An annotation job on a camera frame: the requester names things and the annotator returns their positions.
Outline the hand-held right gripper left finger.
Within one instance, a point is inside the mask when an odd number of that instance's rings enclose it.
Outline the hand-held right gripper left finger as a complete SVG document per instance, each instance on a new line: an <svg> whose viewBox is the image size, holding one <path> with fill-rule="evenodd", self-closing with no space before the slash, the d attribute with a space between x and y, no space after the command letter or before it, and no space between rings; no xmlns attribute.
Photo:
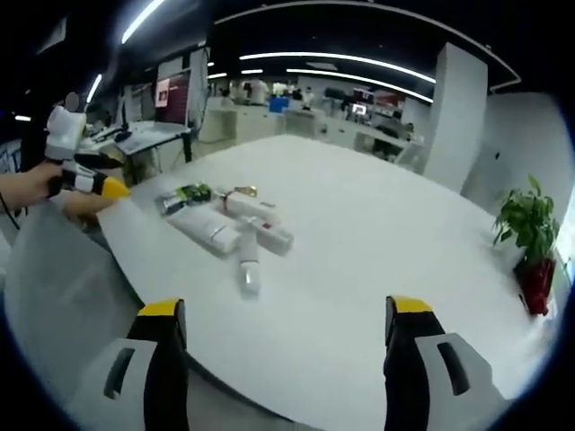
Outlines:
<svg viewBox="0 0 575 431"><path fill-rule="evenodd" d="M188 430L185 302L145 305L84 370L67 411L82 430Z"/></svg>

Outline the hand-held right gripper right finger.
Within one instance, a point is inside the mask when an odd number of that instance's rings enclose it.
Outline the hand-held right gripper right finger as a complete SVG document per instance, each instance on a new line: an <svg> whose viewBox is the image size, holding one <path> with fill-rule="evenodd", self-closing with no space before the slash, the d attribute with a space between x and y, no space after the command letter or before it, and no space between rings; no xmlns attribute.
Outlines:
<svg viewBox="0 0 575 431"><path fill-rule="evenodd" d="M386 297L385 348L386 430L487 430L511 404L491 365L419 299Z"/></svg>

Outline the person's left hand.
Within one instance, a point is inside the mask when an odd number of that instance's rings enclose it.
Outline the person's left hand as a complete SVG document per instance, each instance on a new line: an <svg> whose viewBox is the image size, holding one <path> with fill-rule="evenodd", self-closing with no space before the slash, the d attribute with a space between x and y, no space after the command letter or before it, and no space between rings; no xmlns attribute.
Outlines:
<svg viewBox="0 0 575 431"><path fill-rule="evenodd" d="M62 168L54 163L44 162L28 172L21 172L14 180L14 208L34 205L47 198L49 182L62 176Z"/></svg>

